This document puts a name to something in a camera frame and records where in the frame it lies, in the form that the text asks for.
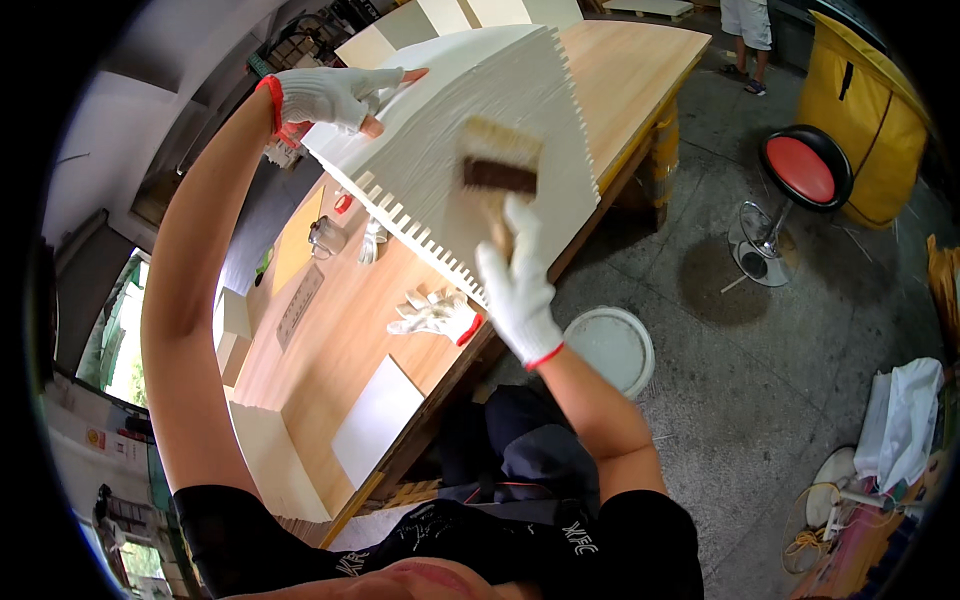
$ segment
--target white shorts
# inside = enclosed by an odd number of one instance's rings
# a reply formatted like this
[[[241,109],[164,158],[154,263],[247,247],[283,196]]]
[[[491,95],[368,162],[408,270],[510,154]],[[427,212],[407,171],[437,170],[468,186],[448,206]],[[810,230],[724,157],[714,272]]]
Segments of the white shorts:
[[[743,36],[754,50],[770,50],[770,17],[756,0],[720,0],[720,26],[724,33]]]

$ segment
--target lips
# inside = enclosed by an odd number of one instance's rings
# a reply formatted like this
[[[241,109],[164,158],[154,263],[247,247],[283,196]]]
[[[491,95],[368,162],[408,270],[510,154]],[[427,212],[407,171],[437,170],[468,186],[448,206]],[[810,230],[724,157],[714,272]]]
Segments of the lips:
[[[476,594],[470,588],[467,580],[444,566],[428,563],[403,563],[390,566],[386,570],[414,573],[435,584],[459,591],[469,598],[476,598]]]

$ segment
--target bucket lid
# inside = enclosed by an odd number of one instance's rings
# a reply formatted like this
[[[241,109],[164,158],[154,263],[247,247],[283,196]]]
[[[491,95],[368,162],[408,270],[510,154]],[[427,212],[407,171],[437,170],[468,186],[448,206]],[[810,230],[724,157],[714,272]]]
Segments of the bucket lid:
[[[630,400],[653,376],[653,340],[640,319],[622,308],[588,310],[566,328],[564,341]]]

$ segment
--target red stool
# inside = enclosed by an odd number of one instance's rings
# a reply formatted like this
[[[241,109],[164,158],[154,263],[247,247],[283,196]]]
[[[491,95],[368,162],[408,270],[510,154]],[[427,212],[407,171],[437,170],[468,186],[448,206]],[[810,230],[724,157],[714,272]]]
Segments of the red stool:
[[[727,234],[731,254],[743,274],[768,287],[786,284],[797,272],[797,246],[784,227],[794,204],[832,212],[853,189],[853,173],[843,149],[812,125],[792,125],[760,143],[760,164],[786,201],[770,217],[745,202]]]

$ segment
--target person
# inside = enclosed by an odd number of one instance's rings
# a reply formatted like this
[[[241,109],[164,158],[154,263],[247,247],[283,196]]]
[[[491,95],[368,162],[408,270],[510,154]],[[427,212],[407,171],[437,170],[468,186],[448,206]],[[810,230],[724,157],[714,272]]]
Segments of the person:
[[[725,64],[721,72],[747,82],[745,90],[757,96],[767,93],[763,72],[770,55],[770,17],[767,0],[720,0],[720,26],[724,33],[736,36],[736,64]],[[747,48],[756,50],[756,71],[747,73]]]
[[[143,303],[143,366],[163,468],[205,585],[215,597],[270,599],[702,598],[694,523],[667,496],[642,415],[564,346],[550,314],[554,289],[537,258],[540,224],[516,198],[505,210],[516,237],[510,266],[489,244],[476,251],[489,315],[591,457],[598,510],[562,502],[555,521],[543,523],[436,499],[374,546],[329,552],[283,530],[264,507],[233,435],[212,340],[215,288],[241,204],[265,143],[284,122],[327,121],[376,137],[384,125],[370,114],[372,96],[425,73],[318,68],[268,76],[170,202]],[[493,406],[516,395],[500,397]],[[532,396],[525,402],[537,404]],[[531,420],[533,428],[543,421]]]

